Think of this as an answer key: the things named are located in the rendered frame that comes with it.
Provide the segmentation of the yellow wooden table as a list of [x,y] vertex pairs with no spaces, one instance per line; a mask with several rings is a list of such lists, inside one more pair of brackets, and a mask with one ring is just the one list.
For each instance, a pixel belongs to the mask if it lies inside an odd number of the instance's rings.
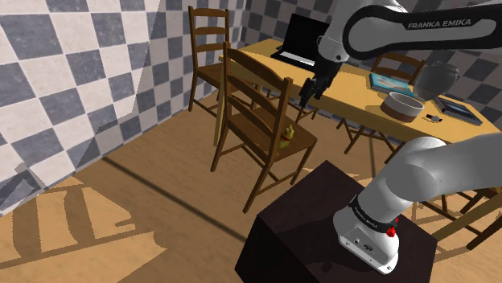
[[[313,73],[271,58],[270,56],[277,51],[276,48],[279,45],[281,43],[275,39],[266,39],[240,48],[240,51],[258,60],[278,75],[292,78],[294,87],[291,96],[297,99],[303,81]],[[232,71],[235,71],[237,76],[242,76],[255,84],[269,88],[269,85],[263,79],[237,66],[234,62],[232,62]],[[309,104],[367,126],[370,129],[388,134],[403,142],[409,142],[416,137],[432,136],[446,143],[455,143],[481,134],[501,133],[487,118],[482,117],[473,106],[460,102],[461,105],[465,105],[479,117],[483,124],[476,126],[453,117],[445,117],[432,102],[426,102],[423,111],[410,123],[393,119],[380,109],[385,94],[370,88],[369,73],[364,69],[344,64],[331,87],[321,99],[311,100]],[[443,118],[443,121],[439,123],[429,121],[425,119],[427,113],[439,115]]]

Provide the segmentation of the grey round jar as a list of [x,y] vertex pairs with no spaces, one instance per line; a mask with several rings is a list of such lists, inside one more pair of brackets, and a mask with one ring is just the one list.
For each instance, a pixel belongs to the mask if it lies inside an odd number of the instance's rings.
[[456,66],[442,62],[427,64],[414,82],[414,98],[429,101],[448,91],[459,78]]

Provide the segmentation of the dark robot stand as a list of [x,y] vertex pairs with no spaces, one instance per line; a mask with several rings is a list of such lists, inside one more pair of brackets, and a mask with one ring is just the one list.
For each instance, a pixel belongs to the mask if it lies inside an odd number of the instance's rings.
[[328,161],[292,186],[257,214],[235,266],[243,283],[430,283],[437,241],[404,216],[388,275],[340,245],[332,217],[363,189]]

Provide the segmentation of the brown and white bowl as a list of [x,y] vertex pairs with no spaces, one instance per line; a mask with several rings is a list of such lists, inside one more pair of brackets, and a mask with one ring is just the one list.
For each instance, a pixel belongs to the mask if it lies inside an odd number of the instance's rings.
[[383,100],[380,109],[396,120],[412,122],[424,109],[424,105],[411,96],[390,92]]

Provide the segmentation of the dark flat tablet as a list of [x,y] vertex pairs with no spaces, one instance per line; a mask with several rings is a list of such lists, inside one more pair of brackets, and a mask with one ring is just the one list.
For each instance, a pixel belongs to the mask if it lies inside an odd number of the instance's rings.
[[440,111],[450,117],[471,123],[473,125],[482,125],[483,122],[466,106],[458,104],[452,100],[446,100],[441,97],[435,97],[432,100]]

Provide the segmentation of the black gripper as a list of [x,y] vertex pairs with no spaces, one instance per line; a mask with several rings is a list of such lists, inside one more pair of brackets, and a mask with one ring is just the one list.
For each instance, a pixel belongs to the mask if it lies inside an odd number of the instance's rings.
[[331,86],[342,65],[342,62],[334,62],[323,57],[318,57],[314,65],[314,80],[306,78],[299,93],[299,104],[305,107],[312,96],[312,92],[313,97],[319,100],[326,89]]

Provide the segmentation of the yellow figure with red collar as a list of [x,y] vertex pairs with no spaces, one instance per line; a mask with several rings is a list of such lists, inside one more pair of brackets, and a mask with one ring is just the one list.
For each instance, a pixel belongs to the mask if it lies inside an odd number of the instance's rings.
[[278,143],[278,148],[280,150],[286,148],[290,144],[290,141],[293,138],[293,136],[294,136],[293,126],[292,125],[288,125],[283,130],[283,132],[280,135],[280,140],[279,140],[279,143]]

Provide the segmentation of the black laptop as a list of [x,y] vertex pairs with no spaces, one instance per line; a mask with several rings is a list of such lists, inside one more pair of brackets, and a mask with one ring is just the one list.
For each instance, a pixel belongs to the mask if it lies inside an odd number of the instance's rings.
[[328,27],[328,23],[292,14],[282,48],[270,57],[312,72],[319,55],[318,37]]

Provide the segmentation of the teal book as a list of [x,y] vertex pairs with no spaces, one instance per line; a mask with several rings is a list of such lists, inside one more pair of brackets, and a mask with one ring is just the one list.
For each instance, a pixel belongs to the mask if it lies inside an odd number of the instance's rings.
[[371,89],[390,94],[391,92],[398,92],[400,94],[414,97],[412,90],[407,83],[399,80],[394,80],[386,76],[378,75],[376,73],[369,74],[369,82]]

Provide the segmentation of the brown wooden ladder-back chair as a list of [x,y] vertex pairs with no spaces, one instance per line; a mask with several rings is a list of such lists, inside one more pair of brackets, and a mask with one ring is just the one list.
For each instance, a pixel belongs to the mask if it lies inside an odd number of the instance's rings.
[[[387,67],[381,67],[380,66],[380,62],[383,59],[390,59],[390,60],[393,60],[393,61],[400,62],[402,64],[407,64],[409,66],[413,66],[414,67],[414,71],[412,73],[408,73],[408,72],[404,72],[404,71],[399,71],[397,69],[392,69],[392,68],[387,68]],[[408,57],[407,55],[402,55],[402,54],[398,54],[398,53],[387,53],[387,54],[384,54],[384,55],[380,55],[376,59],[374,65],[372,66],[371,72],[379,74],[379,75],[396,76],[398,78],[407,80],[408,84],[414,85],[414,82],[417,79],[418,74],[420,73],[420,71],[423,69],[424,65],[425,65],[425,61],[424,60],[418,60],[418,59],[415,59],[415,58],[412,58],[412,57]],[[397,147],[394,147],[391,144],[391,142],[389,141],[389,139],[382,132],[380,132],[380,131],[376,131],[376,130],[372,129],[369,133],[365,133],[366,127],[363,126],[363,125],[361,125],[358,130],[351,129],[349,127],[349,125],[347,123],[347,120],[345,118],[341,119],[341,121],[336,126],[336,128],[339,129],[342,125],[346,129],[348,137],[349,137],[349,140],[350,140],[350,143],[349,143],[348,147],[344,151],[345,154],[347,154],[352,149],[352,147],[355,145],[355,143],[357,142],[357,140],[361,136],[368,137],[369,139],[374,138],[374,139],[383,141],[389,147],[389,149],[391,151],[391,154],[385,160],[385,164],[387,164],[390,161],[390,159],[405,144],[405,142],[402,141]]]
[[[473,250],[478,245],[502,228],[502,213],[488,225],[483,231],[472,227],[471,225],[492,212],[502,208],[502,187],[492,187],[473,190],[473,195],[466,192],[458,192],[457,195],[467,200],[467,203],[459,211],[451,211],[448,209],[446,195],[436,197],[441,200],[441,204],[434,203],[434,199],[414,203],[412,205],[412,221],[416,224],[426,224],[436,220],[449,220],[449,223],[443,228],[439,228],[432,236],[441,241],[448,236],[466,229],[475,234],[475,238],[466,245],[467,250]],[[418,208],[427,208],[435,213],[435,215],[423,219],[416,218]]]
[[[215,109],[218,105],[205,106],[201,102],[195,99],[195,91],[198,79],[209,83],[211,86],[219,89],[220,88],[220,76],[223,71],[223,64],[209,64],[205,66],[199,66],[198,54],[200,52],[207,51],[217,51],[223,49],[223,43],[201,43],[196,42],[197,35],[224,35],[226,40],[229,39],[229,10],[219,10],[212,8],[194,8],[193,6],[188,7],[189,15],[189,25],[190,25],[190,36],[191,36],[191,51],[192,51],[192,63],[193,63],[193,76],[191,82],[191,93],[189,97],[188,111],[193,110],[193,105],[198,105],[200,108],[216,117]],[[207,26],[207,27],[196,27],[195,18],[199,16],[209,17],[209,18],[224,18],[224,27],[218,26]]]
[[[233,74],[231,62],[263,79],[270,88],[276,88],[280,92],[278,104],[274,105],[261,91]],[[216,170],[222,156],[239,149],[245,151],[261,167],[261,173],[243,208],[244,213],[250,209],[258,195],[287,179],[295,183],[317,143],[313,134],[286,115],[292,86],[291,78],[281,78],[258,60],[231,48],[230,43],[223,43],[223,82],[220,88],[224,93],[220,95],[220,99],[224,109],[211,171]],[[293,126],[294,136],[290,144],[280,150],[280,135],[288,125]],[[278,178],[271,172],[275,162],[301,151],[305,154],[297,170],[283,178]]]

